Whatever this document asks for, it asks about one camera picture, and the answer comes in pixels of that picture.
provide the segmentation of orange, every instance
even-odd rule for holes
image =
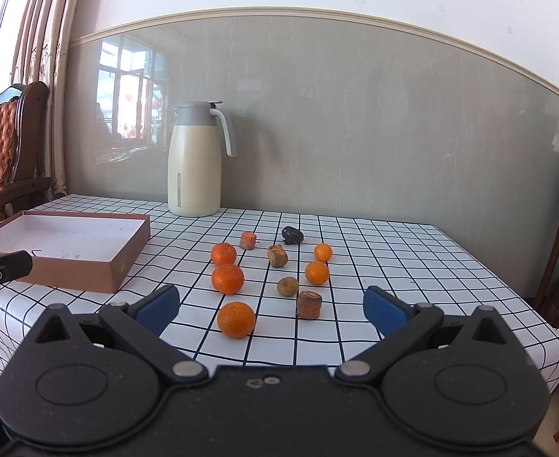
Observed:
[[[312,261],[305,268],[305,276],[313,285],[322,285],[330,277],[330,271],[321,261]]]
[[[220,331],[231,338],[247,337],[256,326],[254,311],[243,302],[230,302],[222,306],[216,320]]]
[[[314,255],[318,261],[327,261],[332,257],[332,247],[322,242],[315,246]]]
[[[243,287],[243,272],[234,264],[221,264],[211,274],[211,284],[221,294],[236,294]]]
[[[233,264],[237,259],[237,251],[227,242],[220,242],[211,248],[211,262],[216,266]]]

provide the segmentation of metal rivet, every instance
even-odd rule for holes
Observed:
[[[252,378],[251,380],[246,381],[245,384],[250,388],[261,388],[264,381],[260,380],[260,378]]]
[[[277,376],[268,376],[263,381],[268,385],[276,385],[281,380]]]
[[[192,378],[203,372],[203,366],[196,361],[180,361],[173,365],[172,371],[177,376]]]
[[[370,364],[364,361],[347,361],[342,363],[339,367],[341,373],[346,376],[364,376],[370,373]]]

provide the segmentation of cardboard box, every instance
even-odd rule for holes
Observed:
[[[20,281],[113,294],[149,238],[147,215],[22,211],[0,223],[0,256],[32,255]]]

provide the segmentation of black stone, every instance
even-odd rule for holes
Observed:
[[[281,231],[281,236],[284,238],[284,242],[288,245],[300,244],[305,238],[303,232],[301,232],[297,228],[290,226],[284,227],[284,229]]]

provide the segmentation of table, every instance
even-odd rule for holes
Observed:
[[[14,281],[0,287],[0,374],[44,308],[68,305],[72,313],[94,313],[103,304],[133,303],[160,284],[173,283],[183,303],[161,338],[213,371],[219,364],[340,365],[381,336],[362,310],[369,285],[391,291],[409,303],[431,302],[446,314],[471,314],[481,304],[495,307],[527,349],[549,390],[559,383],[559,330],[550,327],[489,269],[432,225],[336,218],[272,211],[221,209],[203,218],[176,217],[166,203],[70,195],[39,206],[45,211],[148,214],[151,238],[116,294],[49,288]],[[269,268],[266,249],[281,241],[291,225],[305,234],[301,245],[285,246],[283,268]],[[258,236],[256,248],[238,248],[242,232]],[[238,249],[245,284],[234,296],[211,286],[213,244]],[[321,241],[333,248],[326,286],[311,286],[304,267]],[[295,319],[295,298],[276,290],[284,276],[298,276],[301,289],[322,295],[320,319]],[[225,337],[215,322],[219,307],[241,301],[256,311],[253,335]]]

